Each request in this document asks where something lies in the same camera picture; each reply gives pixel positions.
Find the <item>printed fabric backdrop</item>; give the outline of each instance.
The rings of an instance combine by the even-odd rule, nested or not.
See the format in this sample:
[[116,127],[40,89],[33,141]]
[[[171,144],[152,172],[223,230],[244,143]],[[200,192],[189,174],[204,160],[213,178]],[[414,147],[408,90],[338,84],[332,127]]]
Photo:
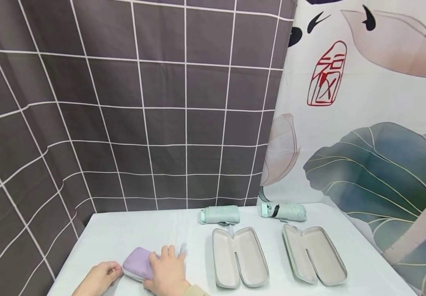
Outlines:
[[426,296],[426,0],[299,0],[260,197],[343,211]]
[[256,205],[293,13],[0,0],[0,296],[46,295],[93,213]]

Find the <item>white tablecloth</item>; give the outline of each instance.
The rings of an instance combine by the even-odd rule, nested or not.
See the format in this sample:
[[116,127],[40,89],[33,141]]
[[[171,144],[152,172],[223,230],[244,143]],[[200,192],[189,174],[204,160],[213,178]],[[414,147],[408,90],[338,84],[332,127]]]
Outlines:
[[[124,259],[135,247],[160,252],[163,245],[188,244],[186,277],[212,296],[235,295],[319,295],[319,296],[415,296],[415,293],[379,255],[365,237],[337,209],[322,203],[304,205],[306,222],[290,222],[300,229],[320,226],[335,244],[348,271],[345,284],[326,287],[310,285],[292,274],[282,239],[281,221],[262,218],[258,206],[240,208],[244,227],[256,230],[270,271],[266,286],[250,289],[241,284],[236,290],[217,287],[214,277],[212,231],[215,224],[200,225],[199,209],[94,214],[73,248],[49,296],[69,296],[93,265]],[[106,296],[151,295],[142,284],[128,277],[116,281]]]

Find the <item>purple case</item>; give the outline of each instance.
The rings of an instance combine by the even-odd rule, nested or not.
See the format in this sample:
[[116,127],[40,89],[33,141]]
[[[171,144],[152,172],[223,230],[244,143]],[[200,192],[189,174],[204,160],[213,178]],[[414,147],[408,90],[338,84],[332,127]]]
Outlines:
[[143,247],[136,247],[123,263],[125,274],[135,280],[152,280],[153,271],[148,258],[150,253]]

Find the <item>case lid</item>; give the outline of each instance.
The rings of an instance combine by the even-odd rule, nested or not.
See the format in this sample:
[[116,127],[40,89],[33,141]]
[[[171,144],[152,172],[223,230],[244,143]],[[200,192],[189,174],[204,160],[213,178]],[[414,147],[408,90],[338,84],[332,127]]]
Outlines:
[[323,228],[312,227],[300,231],[285,224],[282,233],[296,277],[307,283],[316,284],[318,276],[326,286],[346,281],[345,265]]
[[220,287],[235,289],[240,278],[248,287],[260,287],[269,280],[266,258],[252,227],[236,231],[233,237],[224,230],[214,229],[213,259]]

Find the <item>sleeve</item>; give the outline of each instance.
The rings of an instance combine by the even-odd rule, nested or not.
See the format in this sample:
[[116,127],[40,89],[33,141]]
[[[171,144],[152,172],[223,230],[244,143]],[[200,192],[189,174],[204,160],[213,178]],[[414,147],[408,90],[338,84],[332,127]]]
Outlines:
[[184,296],[210,296],[196,284],[186,290]]

